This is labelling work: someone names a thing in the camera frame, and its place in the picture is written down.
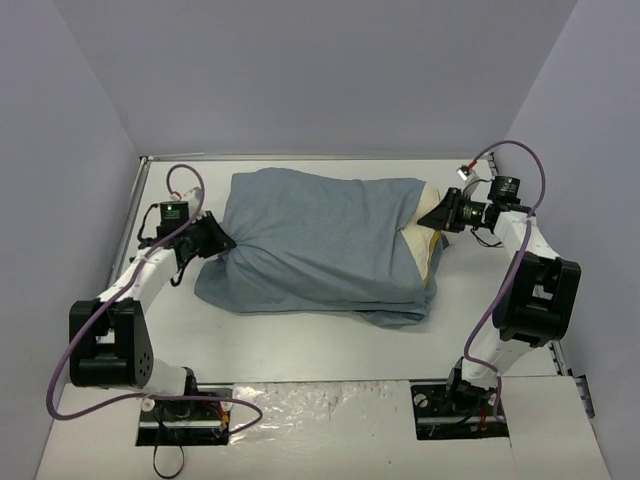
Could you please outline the cream yellow pillow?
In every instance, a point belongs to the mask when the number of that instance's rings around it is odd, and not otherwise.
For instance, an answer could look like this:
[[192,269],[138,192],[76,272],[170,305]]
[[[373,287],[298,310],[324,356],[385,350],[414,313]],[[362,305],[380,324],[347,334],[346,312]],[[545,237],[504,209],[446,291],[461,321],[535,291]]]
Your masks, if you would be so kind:
[[439,230],[419,225],[418,220],[430,213],[440,201],[438,189],[425,183],[416,209],[401,230],[424,286],[428,286],[435,277],[446,248],[446,238]]

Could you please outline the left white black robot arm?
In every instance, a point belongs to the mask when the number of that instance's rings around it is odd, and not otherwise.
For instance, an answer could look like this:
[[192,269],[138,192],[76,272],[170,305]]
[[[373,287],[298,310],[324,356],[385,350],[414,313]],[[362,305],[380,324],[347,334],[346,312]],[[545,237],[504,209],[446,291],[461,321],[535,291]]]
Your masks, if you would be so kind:
[[156,203],[160,222],[154,238],[138,237],[129,267],[93,300],[69,313],[70,378],[76,387],[130,390],[165,397],[179,418],[195,415],[201,393],[186,367],[154,356],[145,314],[167,285],[179,286],[186,267],[236,247],[209,211],[184,200]]

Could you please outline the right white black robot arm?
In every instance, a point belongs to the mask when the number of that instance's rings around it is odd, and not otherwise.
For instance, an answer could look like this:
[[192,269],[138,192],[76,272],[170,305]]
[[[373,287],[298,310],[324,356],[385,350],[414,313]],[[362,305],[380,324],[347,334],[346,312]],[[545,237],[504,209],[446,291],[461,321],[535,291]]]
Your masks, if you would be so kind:
[[460,174],[463,188],[450,188],[419,225],[450,233],[487,229],[510,260],[496,298],[472,330],[443,389],[446,406],[465,413],[492,399],[502,375],[521,357],[564,337],[581,268],[548,244],[535,214],[518,197],[519,179],[494,177],[486,201],[477,202],[472,194],[482,178],[467,168]]

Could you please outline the striped blue pillowcase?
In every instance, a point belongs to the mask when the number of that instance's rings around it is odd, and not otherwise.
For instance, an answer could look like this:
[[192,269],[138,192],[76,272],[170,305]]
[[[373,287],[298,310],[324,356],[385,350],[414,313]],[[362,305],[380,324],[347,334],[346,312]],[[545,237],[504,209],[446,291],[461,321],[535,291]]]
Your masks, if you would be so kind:
[[222,220],[237,247],[203,265],[195,295],[237,314],[350,312],[381,328],[417,325],[436,274],[422,284],[401,230],[425,183],[238,173]]

